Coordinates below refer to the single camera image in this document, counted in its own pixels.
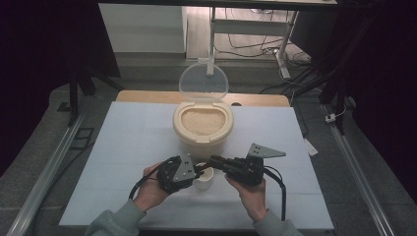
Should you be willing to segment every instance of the small white cup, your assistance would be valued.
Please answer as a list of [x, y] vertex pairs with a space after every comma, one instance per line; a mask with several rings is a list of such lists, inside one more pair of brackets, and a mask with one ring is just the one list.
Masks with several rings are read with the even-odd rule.
[[[204, 165], [204, 164], [205, 163], [202, 162], [202, 163], [198, 163], [197, 165], [200, 166], [200, 165]], [[196, 186], [196, 188], [198, 188], [200, 190], [206, 190], [211, 186], [212, 176], [214, 175], [214, 170], [211, 167], [205, 169], [204, 171], [205, 171], [205, 173], [202, 174], [200, 176], [200, 178], [195, 179], [193, 181], [194, 186]]]

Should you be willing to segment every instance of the black wall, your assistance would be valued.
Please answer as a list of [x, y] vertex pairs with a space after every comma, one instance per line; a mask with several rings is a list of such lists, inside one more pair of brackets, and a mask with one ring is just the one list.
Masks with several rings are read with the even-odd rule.
[[0, 3], [0, 175], [15, 159], [69, 75], [94, 67], [119, 76], [96, 3]]
[[417, 4], [386, 1], [350, 65], [354, 119], [417, 203]]

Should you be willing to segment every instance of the aluminum rail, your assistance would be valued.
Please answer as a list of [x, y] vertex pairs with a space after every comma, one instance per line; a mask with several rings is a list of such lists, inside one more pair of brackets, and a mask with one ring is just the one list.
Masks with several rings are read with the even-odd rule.
[[74, 122], [72, 127], [67, 129], [58, 147], [49, 157], [48, 162], [46, 162], [46, 165], [40, 173], [39, 178], [37, 178], [36, 183], [31, 189], [27, 200], [25, 201], [24, 205], [19, 211], [18, 216], [9, 229], [7, 236], [25, 235], [34, 215], [36, 214], [40, 204], [43, 201], [43, 198], [50, 188], [52, 180], [55, 177], [55, 174], [58, 171], [58, 168], [61, 165], [61, 162], [64, 159], [73, 138], [77, 134], [81, 123], [86, 117], [86, 114], [89, 110], [90, 100], [91, 98], [86, 97], [86, 102], [81, 107], [81, 112], [78, 119]]
[[[328, 115], [326, 107], [322, 105], [322, 110], [325, 115]], [[343, 154], [344, 159], [346, 160], [347, 166], [349, 167], [350, 172], [352, 173], [353, 179], [355, 180], [356, 185], [358, 186], [359, 192], [361, 192], [362, 198], [365, 201], [365, 204], [368, 206], [371, 216], [374, 218], [375, 224], [380, 231], [381, 235], [384, 236], [393, 236], [395, 235], [390, 223], [387, 219], [387, 216], [378, 200], [377, 196], [374, 194], [369, 182], [362, 171], [362, 168], [350, 147], [349, 142], [346, 140], [345, 136], [340, 135], [336, 126], [331, 123], [331, 132], [334, 135], [334, 138]]]

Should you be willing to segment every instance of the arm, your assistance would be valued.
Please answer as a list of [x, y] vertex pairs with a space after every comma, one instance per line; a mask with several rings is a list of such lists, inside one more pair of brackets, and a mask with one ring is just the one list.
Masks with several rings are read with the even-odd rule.
[[[144, 170], [144, 176], [150, 173], [159, 163]], [[156, 180], [148, 179], [139, 189], [133, 200], [127, 201], [117, 212], [106, 210], [86, 231], [86, 236], [130, 236], [139, 234], [139, 221], [147, 215], [147, 211], [160, 205], [168, 194], [159, 188]]]
[[293, 225], [291, 220], [281, 221], [271, 210], [266, 207], [266, 180], [263, 179], [259, 186], [246, 187], [227, 178], [227, 182], [238, 192], [243, 207], [249, 217], [254, 220], [254, 228], [261, 236], [300, 236], [302, 235]]

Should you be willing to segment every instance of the metal frame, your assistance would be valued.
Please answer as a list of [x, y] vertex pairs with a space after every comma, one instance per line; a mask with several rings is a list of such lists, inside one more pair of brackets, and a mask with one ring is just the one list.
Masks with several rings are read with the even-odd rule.
[[77, 134], [78, 128], [86, 117], [86, 114], [89, 110], [90, 100], [90, 97], [86, 97], [86, 102], [81, 108], [80, 115], [75, 120], [73, 126], [67, 129], [58, 147], [50, 156], [48, 162], [40, 173], [39, 178], [31, 189], [27, 200], [19, 211], [18, 216], [10, 227], [7, 236], [25, 235], [33, 217], [35, 216], [38, 208], [40, 207], [40, 204], [43, 201], [43, 198], [50, 188], [52, 180], [54, 179], [55, 174], [58, 171], [58, 168], [61, 165], [61, 162], [64, 159], [73, 138]]
[[349, 2], [343, 3], [342, 1], [336, 0], [337, 4], [320, 4], [269, 0], [99, 0], [98, 3], [342, 12], [372, 9], [380, 1], [382, 0], [372, 0], [370, 3], [364, 4], [351, 4]]
[[[286, 22], [256, 22], [241, 20], [217, 20], [215, 18], [215, 7], [211, 8], [210, 37], [208, 46], [208, 61], [214, 64], [214, 36], [216, 33], [248, 34], [248, 35], [271, 35], [282, 36], [281, 45], [275, 54], [283, 79], [289, 79], [288, 68], [286, 67], [284, 54], [285, 48], [292, 33], [298, 12], [294, 12], [288, 23]], [[208, 75], [212, 75], [213, 68], [208, 65]]]
[[[328, 110], [324, 105], [322, 105], [322, 110], [325, 115], [328, 115]], [[365, 204], [369, 208], [369, 212], [371, 216], [374, 218], [375, 224], [380, 231], [381, 235], [385, 236], [393, 236], [395, 235], [393, 232], [392, 227], [387, 219], [386, 213], [382, 208], [380, 201], [378, 200], [377, 196], [374, 194], [368, 179], [366, 178], [362, 168], [353, 153], [352, 148], [350, 147], [349, 142], [346, 140], [345, 136], [340, 135], [337, 130], [337, 127], [334, 124], [329, 124], [331, 128], [331, 132], [333, 133], [334, 139], [339, 146], [344, 159], [346, 160], [346, 164], [349, 167], [350, 172], [352, 173], [352, 177], [355, 180], [356, 185], [358, 186], [359, 192], [362, 195]]]

